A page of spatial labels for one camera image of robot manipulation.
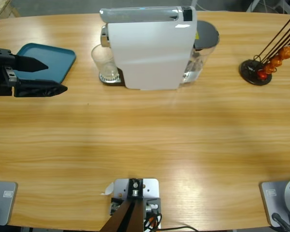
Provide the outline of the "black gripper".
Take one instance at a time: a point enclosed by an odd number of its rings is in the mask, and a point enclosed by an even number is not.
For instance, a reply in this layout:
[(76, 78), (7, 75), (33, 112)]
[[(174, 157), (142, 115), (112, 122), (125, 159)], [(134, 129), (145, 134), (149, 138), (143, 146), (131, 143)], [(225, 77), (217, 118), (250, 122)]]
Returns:
[[(8, 49), (0, 48), (0, 96), (12, 95), (12, 84), (9, 83), (10, 75), (16, 79), (15, 70), (22, 72), (37, 72), (48, 69), (48, 66), (39, 60), (25, 56), (15, 56)], [(22, 80), (20, 79), (14, 87), (15, 97), (53, 97), (59, 95), (68, 88), (60, 83), (49, 80)]]

